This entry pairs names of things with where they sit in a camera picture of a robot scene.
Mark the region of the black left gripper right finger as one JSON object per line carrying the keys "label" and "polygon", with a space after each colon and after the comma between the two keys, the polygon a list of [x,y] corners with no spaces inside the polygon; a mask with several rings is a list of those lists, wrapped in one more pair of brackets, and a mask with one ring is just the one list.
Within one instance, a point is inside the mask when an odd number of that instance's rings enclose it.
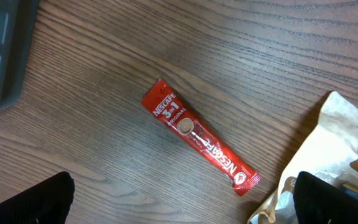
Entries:
{"label": "black left gripper right finger", "polygon": [[358,200],[309,172],[298,174],[293,201],[299,224],[358,224]]}

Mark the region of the clear brown snack bag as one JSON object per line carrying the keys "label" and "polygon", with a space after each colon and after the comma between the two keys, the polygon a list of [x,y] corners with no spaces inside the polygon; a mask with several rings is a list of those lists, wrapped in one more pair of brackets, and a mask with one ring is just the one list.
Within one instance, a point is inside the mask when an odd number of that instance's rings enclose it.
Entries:
{"label": "clear brown snack bag", "polygon": [[277,189],[248,222],[296,223],[292,197],[302,171],[337,188],[358,188],[358,108],[336,91],[326,98],[314,130],[284,168]]}

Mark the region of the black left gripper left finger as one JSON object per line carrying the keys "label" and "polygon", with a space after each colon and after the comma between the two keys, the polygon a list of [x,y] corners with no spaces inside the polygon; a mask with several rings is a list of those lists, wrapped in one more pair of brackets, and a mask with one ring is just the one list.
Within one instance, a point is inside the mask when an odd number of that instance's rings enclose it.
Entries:
{"label": "black left gripper left finger", "polygon": [[58,174],[0,203],[0,223],[65,224],[75,183],[68,172]]}

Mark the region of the red snack bar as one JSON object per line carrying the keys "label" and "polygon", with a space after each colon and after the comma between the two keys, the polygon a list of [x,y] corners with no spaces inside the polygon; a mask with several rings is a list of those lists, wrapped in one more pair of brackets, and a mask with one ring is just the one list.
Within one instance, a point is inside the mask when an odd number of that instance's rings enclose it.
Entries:
{"label": "red snack bar", "polygon": [[142,105],[232,182],[245,195],[262,177],[215,135],[170,88],[158,79],[144,95]]}

